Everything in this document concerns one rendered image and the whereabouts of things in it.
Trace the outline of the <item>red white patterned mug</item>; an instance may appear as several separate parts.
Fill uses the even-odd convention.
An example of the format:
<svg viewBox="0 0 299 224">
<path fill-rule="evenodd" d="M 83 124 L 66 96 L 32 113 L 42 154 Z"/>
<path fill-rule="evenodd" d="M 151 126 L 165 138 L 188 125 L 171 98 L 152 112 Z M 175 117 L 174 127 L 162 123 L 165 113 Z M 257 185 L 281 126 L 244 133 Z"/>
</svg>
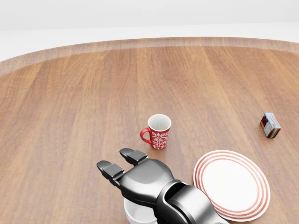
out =
<svg viewBox="0 0 299 224">
<path fill-rule="evenodd" d="M 155 150 L 165 149 L 168 143 L 171 119 L 164 114 L 155 114 L 148 119 L 148 127 L 140 131 L 141 139 Z"/>
</svg>

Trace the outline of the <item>white plate with red rings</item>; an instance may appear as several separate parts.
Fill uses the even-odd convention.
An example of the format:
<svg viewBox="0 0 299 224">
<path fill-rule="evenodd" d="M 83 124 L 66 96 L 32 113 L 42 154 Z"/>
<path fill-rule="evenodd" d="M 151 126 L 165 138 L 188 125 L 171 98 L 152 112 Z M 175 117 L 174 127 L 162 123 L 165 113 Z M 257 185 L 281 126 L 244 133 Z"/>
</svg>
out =
<svg viewBox="0 0 299 224">
<path fill-rule="evenodd" d="M 194 167 L 193 184 L 208 196 L 217 213 L 230 221 L 259 218 L 271 200 L 262 170 L 234 151 L 215 150 L 201 156 Z"/>
</svg>

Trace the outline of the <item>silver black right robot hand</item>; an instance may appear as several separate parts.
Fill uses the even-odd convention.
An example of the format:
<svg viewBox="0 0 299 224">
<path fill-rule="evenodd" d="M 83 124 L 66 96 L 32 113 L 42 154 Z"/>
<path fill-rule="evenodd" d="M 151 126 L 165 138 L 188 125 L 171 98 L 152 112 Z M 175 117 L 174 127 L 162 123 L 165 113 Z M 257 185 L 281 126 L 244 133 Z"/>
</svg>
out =
<svg viewBox="0 0 299 224">
<path fill-rule="evenodd" d="M 171 170 L 161 161 L 151 159 L 139 150 L 123 148 L 120 154 L 126 162 L 133 165 L 129 171 L 106 160 L 99 161 L 97 168 L 121 191 L 124 198 L 138 205 L 154 208 L 164 186 L 175 179 Z"/>
</svg>

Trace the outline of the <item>small printed food box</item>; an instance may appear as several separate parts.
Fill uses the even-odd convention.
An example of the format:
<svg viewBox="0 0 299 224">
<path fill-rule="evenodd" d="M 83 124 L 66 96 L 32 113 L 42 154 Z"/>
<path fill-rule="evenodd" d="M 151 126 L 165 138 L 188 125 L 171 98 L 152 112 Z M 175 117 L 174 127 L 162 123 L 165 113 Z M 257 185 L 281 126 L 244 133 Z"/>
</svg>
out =
<svg viewBox="0 0 299 224">
<path fill-rule="evenodd" d="M 267 138 L 273 139 L 281 130 L 275 115 L 272 112 L 266 112 L 260 121 L 260 125 Z"/>
</svg>

